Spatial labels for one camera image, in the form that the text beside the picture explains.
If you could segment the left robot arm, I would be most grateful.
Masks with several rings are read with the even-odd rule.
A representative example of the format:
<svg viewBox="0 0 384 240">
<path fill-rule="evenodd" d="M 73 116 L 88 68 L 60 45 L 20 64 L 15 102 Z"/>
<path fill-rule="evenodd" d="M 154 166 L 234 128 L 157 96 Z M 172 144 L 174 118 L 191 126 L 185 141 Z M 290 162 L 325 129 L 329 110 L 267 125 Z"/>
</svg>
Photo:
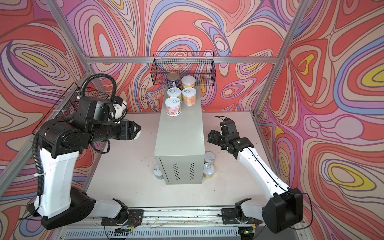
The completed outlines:
<svg viewBox="0 0 384 240">
<path fill-rule="evenodd" d="M 99 78 L 112 83 L 108 99 L 86 95 L 88 84 Z M 36 132 L 32 154 L 38 189 L 28 211 L 31 216 L 41 218 L 45 229 L 53 230 L 93 217 L 104 218 L 117 226 L 128 223 L 130 213 L 123 202 L 96 200 L 72 186 L 75 165 L 84 150 L 94 148 L 96 142 L 132 141 L 140 135 L 141 126 L 126 120 L 128 109 L 116 92 L 113 77 L 92 75 L 81 86 L 77 111 L 63 119 L 46 121 Z"/>
</svg>

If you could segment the dark blue tomato can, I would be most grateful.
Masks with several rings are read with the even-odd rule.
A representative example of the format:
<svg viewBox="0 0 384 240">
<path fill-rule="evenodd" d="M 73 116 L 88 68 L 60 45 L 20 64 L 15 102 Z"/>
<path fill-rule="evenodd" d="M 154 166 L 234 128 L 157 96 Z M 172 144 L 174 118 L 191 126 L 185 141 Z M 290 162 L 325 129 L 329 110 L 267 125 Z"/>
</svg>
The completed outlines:
<svg viewBox="0 0 384 240">
<path fill-rule="evenodd" d="M 180 75 L 176 72 L 167 73 L 166 83 L 167 83 L 168 89 L 171 89 L 171 88 L 178 88 L 180 90 L 182 89 Z"/>
</svg>

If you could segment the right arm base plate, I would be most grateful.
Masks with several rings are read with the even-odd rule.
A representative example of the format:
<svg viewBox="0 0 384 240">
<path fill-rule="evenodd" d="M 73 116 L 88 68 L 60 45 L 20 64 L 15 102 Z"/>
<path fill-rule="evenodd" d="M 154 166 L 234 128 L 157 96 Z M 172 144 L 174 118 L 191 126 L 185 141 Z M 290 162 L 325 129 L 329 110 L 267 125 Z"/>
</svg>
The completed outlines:
<svg viewBox="0 0 384 240">
<path fill-rule="evenodd" d="M 239 208 L 222 208 L 221 213 L 217 216 L 222 219 L 224 225 L 253 224 L 258 226 L 262 223 L 260 220 L 246 217 Z"/>
</svg>

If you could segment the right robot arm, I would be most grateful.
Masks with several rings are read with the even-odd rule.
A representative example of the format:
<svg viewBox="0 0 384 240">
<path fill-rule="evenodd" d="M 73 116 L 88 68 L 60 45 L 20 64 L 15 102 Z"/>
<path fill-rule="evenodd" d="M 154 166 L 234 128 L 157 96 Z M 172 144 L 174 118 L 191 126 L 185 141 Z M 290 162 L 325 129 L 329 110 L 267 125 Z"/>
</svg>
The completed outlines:
<svg viewBox="0 0 384 240">
<path fill-rule="evenodd" d="M 212 130 L 208 135 L 208 143 L 219 146 L 243 164 L 267 200 L 265 205 L 260 205 L 253 203 L 251 198 L 243 199 L 236 202 L 231 214 L 226 213 L 227 209 L 222 209 L 220 216 L 224 224 L 228 224 L 231 219 L 240 224 L 258 220 L 274 234 L 293 228 L 303 220 L 304 193 L 289 187 L 267 166 L 252 142 L 246 137 L 240 137 L 232 119 L 221 117 L 221 120 L 221 131 Z"/>
</svg>

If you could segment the green label can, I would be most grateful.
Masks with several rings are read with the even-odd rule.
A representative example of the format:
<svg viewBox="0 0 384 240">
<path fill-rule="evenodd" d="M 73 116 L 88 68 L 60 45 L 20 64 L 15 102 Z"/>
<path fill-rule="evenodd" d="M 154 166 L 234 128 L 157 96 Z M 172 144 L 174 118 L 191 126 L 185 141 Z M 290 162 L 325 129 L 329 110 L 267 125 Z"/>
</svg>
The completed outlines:
<svg viewBox="0 0 384 240">
<path fill-rule="evenodd" d="M 167 96 L 168 98 L 178 98 L 180 101 L 183 100 L 182 91 L 177 87 L 169 88 L 167 90 Z"/>
</svg>

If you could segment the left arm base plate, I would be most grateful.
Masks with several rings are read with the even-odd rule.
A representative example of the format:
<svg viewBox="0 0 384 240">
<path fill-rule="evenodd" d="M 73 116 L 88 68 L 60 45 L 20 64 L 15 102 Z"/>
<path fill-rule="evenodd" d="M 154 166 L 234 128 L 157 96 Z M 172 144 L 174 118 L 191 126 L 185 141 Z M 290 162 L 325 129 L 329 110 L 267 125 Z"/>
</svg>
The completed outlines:
<svg viewBox="0 0 384 240">
<path fill-rule="evenodd" d="M 130 209 L 121 210 L 118 215 L 113 218 L 103 218 L 102 226 L 140 226 L 143 221 L 144 210 Z"/>
</svg>

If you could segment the orange peach can large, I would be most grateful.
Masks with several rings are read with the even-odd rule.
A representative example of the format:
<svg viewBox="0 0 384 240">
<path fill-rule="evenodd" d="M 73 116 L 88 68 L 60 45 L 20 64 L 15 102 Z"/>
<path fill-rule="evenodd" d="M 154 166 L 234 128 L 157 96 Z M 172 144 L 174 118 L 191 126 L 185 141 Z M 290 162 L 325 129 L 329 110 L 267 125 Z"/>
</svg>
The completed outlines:
<svg viewBox="0 0 384 240">
<path fill-rule="evenodd" d="M 195 88 L 196 86 L 196 78 L 194 76 L 184 76 L 181 79 L 182 89 L 186 88 Z"/>
</svg>

